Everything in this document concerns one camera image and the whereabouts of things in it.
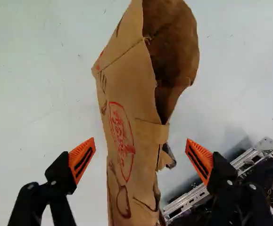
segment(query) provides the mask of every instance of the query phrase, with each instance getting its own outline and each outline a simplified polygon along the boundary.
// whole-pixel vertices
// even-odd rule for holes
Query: screw
[[[33,188],[33,185],[29,185],[29,186],[27,187],[28,190],[31,190],[32,188]]]
[[[254,186],[254,185],[252,185],[252,184],[250,184],[249,186],[250,186],[250,188],[253,189],[253,190],[256,190],[256,189],[257,189],[256,186]]]

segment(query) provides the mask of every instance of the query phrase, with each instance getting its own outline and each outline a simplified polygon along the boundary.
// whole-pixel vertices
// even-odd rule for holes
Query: red printed logo
[[[109,123],[115,145],[117,146],[118,163],[126,182],[129,181],[133,165],[135,148],[130,122],[119,103],[109,102]]]

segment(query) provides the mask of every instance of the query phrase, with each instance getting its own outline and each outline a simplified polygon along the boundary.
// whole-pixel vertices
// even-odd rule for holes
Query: paper bag
[[[183,0],[132,0],[92,68],[108,146],[111,226],[154,226],[156,171],[179,95],[199,64],[196,20]]]

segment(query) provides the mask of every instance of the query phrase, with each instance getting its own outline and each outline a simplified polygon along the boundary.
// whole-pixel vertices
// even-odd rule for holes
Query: gray floor
[[[163,203],[195,176],[187,137],[225,156],[273,139],[273,2],[188,3],[201,59],[171,118],[178,163],[159,172]],[[69,202],[78,225],[107,225],[106,144],[90,67],[128,4],[0,0],[0,225],[22,185],[44,182],[59,153],[89,137],[98,151]],[[43,225],[51,224],[47,211]]]

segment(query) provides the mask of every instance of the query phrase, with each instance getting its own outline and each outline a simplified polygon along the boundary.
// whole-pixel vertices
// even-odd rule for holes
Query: orange gripper pad
[[[191,139],[187,139],[185,153],[195,167],[201,180],[207,186],[214,166],[213,153]]]
[[[69,152],[69,168],[77,185],[95,153],[94,138],[90,138]]]

